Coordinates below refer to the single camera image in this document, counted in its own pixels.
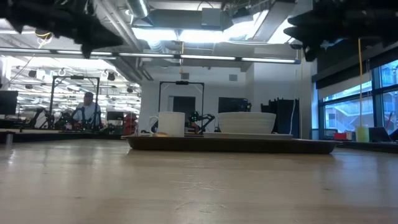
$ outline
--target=green cup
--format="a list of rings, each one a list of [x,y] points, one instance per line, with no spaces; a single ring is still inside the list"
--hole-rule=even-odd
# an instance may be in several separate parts
[[[369,128],[367,126],[357,126],[355,132],[357,142],[369,142]]]

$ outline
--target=brown tray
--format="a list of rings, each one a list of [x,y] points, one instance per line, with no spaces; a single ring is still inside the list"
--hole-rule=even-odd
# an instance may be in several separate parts
[[[339,142],[124,136],[137,150],[329,154]]]

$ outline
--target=red object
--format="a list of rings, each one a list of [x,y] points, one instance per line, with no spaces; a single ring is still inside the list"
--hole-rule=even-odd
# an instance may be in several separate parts
[[[124,131],[123,134],[124,135],[130,135],[130,134],[134,134],[134,132],[136,131],[137,128],[137,116],[135,113],[130,113],[127,114],[124,117]]]
[[[346,133],[335,133],[333,136],[333,139],[335,140],[347,140],[347,134]]]

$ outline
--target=white wall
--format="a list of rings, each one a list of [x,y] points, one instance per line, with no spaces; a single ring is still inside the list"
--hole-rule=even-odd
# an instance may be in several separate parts
[[[148,68],[154,77],[154,82],[142,84],[142,101],[139,123],[141,128],[147,128],[149,117],[156,116],[158,112],[159,81],[180,80],[180,69]],[[304,62],[303,65],[287,65],[272,63],[255,63],[246,73],[241,73],[238,68],[207,68],[188,67],[184,72],[190,73],[190,82],[205,83],[204,113],[217,115],[218,98],[247,98],[252,103],[252,111],[260,112],[261,103],[268,105],[269,100],[283,98],[292,100],[295,96],[300,98],[302,113],[302,137],[308,138],[313,123],[313,113],[317,112],[314,84],[311,77],[316,72],[316,63]],[[237,74],[238,82],[230,82],[229,74]],[[194,96],[196,110],[201,111],[201,92],[194,86],[162,85],[162,98],[160,110],[167,111],[170,96]]]
[[[255,111],[260,112],[260,104],[268,105],[269,100],[276,98],[293,100],[295,91],[296,96],[299,96],[300,76],[300,65],[256,63],[254,65],[254,98],[258,106]]]
[[[141,112],[139,116],[140,128],[148,127],[149,117],[157,116],[159,104],[159,82],[160,81],[179,81],[178,67],[169,68],[148,68],[148,72],[155,79],[153,82],[142,84]],[[211,70],[201,67],[184,68],[184,72],[190,73],[190,82],[205,83],[205,99],[203,112],[213,115],[218,114],[218,98],[232,97],[245,98],[245,73],[241,73],[239,68],[212,68]],[[238,75],[237,82],[229,81],[229,74]],[[170,96],[194,96],[196,98],[196,110],[201,112],[201,85],[177,86],[174,84],[162,85],[162,95],[160,100],[160,111],[168,110]],[[213,131],[215,121],[208,125],[209,130]]]
[[[246,72],[246,97],[252,99],[252,111],[260,112],[261,104],[268,105],[269,100],[300,98],[302,138],[308,138],[310,130],[318,124],[316,89],[311,79],[316,70],[316,62],[303,62],[302,65],[255,63]]]

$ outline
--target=person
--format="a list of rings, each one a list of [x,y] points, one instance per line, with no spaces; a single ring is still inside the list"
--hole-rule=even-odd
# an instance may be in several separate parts
[[[76,107],[76,110],[84,107],[85,119],[86,119],[86,121],[89,121],[90,124],[94,124],[93,119],[94,119],[94,111],[95,111],[96,103],[94,103],[93,100],[94,100],[94,94],[92,92],[86,92],[83,102],[79,103]],[[75,121],[79,121],[79,123],[81,123],[81,121],[83,119],[83,116],[81,115],[81,110],[78,110],[75,113],[75,115],[73,116],[73,119]],[[99,105],[97,105],[97,114],[96,114],[95,125],[99,125],[100,122],[101,122],[101,108]]]

